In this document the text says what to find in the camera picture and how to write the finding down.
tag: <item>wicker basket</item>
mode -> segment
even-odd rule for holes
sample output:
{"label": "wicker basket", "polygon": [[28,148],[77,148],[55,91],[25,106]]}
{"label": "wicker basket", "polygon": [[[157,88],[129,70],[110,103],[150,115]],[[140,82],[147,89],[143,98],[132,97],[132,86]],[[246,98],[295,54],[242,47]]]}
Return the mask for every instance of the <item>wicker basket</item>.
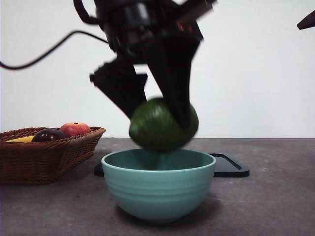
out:
{"label": "wicker basket", "polygon": [[45,127],[0,133],[0,184],[50,184],[57,181],[65,172],[93,156],[95,146],[106,130],[90,128],[91,132],[87,134],[38,143],[5,141],[35,135]]}

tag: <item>black cable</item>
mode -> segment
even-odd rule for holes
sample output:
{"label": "black cable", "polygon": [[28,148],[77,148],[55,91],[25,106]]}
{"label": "black cable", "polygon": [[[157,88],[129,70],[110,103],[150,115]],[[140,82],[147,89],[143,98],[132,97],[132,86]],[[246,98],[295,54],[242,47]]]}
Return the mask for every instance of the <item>black cable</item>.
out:
{"label": "black cable", "polygon": [[85,32],[85,31],[80,31],[80,30],[76,30],[76,31],[72,31],[70,32],[67,36],[65,36],[59,43],[57,43],[55,46],[53,46],[51,49],[49,49],[47,52],[45,52],[43,55],[39,56],[38,58],[36,58],[35,60],[27,63],[27,64],[24,64],[24,65],[20,65],[20,66],[10,66],[10,65],[6,65],[4,63],[2,63],[0,61],[0,67],[3,67],[5,69],[9,69],[9,70],[21,70],[21,69],[24,69],[24,68],[27,68],[29,66],[32,66],[34,64],[36,64],[37,62],[39,62],[40,60],[44,59],[47,55],[49,55],[51,52],[53,52],[56,48],[58,48],[60,45],[62,45],[67,39],[69,39],[72,35],[74,35],[75,33],[82,33],[82,34],[85,34],[85,35],[88,35],[88,36],[91,36],[93,38],[96,38],[104,43],[108,43],[106,40],[96,36],[96,35],[93,35],[91,33],[88,33],[88,32]]}

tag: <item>red apple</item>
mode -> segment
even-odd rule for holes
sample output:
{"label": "red apple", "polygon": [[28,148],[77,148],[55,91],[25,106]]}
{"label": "red apple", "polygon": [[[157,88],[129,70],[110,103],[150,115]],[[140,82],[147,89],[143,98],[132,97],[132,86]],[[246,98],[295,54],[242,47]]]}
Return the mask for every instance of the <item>red apple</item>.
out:
{"label": "red apple", "polygon": [[64,132],[67,137],[72,137],[80,134],[89,133],[91,131],[87,124],[79,122],[69,122],[61,126],[60,130]]}

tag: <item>bowl rim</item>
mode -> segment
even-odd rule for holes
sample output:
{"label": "bowl rim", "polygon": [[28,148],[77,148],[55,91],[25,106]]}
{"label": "bowl rim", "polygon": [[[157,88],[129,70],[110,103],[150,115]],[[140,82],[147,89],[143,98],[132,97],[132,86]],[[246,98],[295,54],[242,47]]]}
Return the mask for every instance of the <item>bowl rim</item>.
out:
{"label": "bowl rim", "polygon": [[109,168],[112,169],[116,169],[116,170],[122,170],[122,171],[128,171],[128,172],[138,172],[138,173],[172,173],[172,172],[185,172],[185,171],[194,171],[194,170],[201,170],[201,169],[206,169],[209,168],[213,165],[216,164],[217,160],[214,156],[206,153],[206,152],[202,152],[202,151],[195,151],[195,150],[190,150],[190,149],[183,149],[180,148],[179,150],[185,150],[185,151],[191,151],[191,152],[197,152],[197,153],[201,153],[203,155],[209,156],[212,158],[212,162],[208,165],[204,165],[204,166],[199,166],[199,167],[194,167],[194,168],[189,168],[189,169],[179,169],[179,170],[163,170],[163,171],[152,171],[152,170],[136,170],[136,169],[129,169],[129,168],[123,168],[123,167],[118,167],[118,166],[113,166],[111,164],[108,164],[105,162],[105,159],[111,155],[115,155],[117,153],[121,153],[121,152],[125,152],[125,151],[132,151],[132,150],[143,150],[143,148],[134,148],[134,149],[128,149],[128,150],[122,150],[122,151],[115,151],[112,153],[109,153],[107,155],[105,155],[104,157],[102,157],[101,163],[102,166],[107,166]]}

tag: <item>gray table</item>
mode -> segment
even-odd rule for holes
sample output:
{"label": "gray table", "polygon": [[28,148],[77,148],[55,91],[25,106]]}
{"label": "gray table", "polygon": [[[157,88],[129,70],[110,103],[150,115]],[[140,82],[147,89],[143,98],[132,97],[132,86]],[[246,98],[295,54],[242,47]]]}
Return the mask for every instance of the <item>gray table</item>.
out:
{"label": "gray table", "polygon": [[0,186],[1,236],[314,236],[315,139],[194,139],[187,148],[230,154],[246,178],[215,178],[205,201],[166,225],[118,208],[102,177],[104,153],[136,148],[105,138],[91,159],[44,186]]}

